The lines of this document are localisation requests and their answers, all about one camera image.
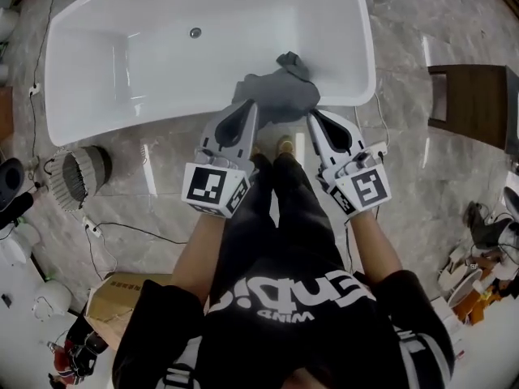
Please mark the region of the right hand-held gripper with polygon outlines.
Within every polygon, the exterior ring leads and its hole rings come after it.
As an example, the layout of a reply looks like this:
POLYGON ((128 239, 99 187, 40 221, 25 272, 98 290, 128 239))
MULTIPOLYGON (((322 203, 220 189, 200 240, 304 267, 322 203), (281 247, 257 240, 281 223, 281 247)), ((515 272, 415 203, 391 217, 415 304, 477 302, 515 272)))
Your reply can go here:
POLYGON ((346 120, 346 126, 323 112, 309 113, 307 125, 315 151, 322 165, 318 181, 347 217, 378 207, 392 198, 383 158, 388 153, 386 143, 364 148, 356 126, 346 120), (360 150, 350 156, 336 152, 360 150))

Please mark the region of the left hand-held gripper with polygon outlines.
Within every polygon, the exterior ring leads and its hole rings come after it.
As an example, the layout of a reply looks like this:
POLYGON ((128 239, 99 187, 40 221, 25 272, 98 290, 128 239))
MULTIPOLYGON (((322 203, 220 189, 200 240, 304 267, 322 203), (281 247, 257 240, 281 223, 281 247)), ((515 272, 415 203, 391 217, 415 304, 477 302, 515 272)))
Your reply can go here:
POLYGON ((218 112, 204 128, 202 147, 186 164, 181 199, 196 211, 230 219, 251 188, 255 165, 251 156, 259 122, 259 106, 240 101, 218 112), (212 152, 209 144, 228 148, 238 144, 237 158, 212 152))

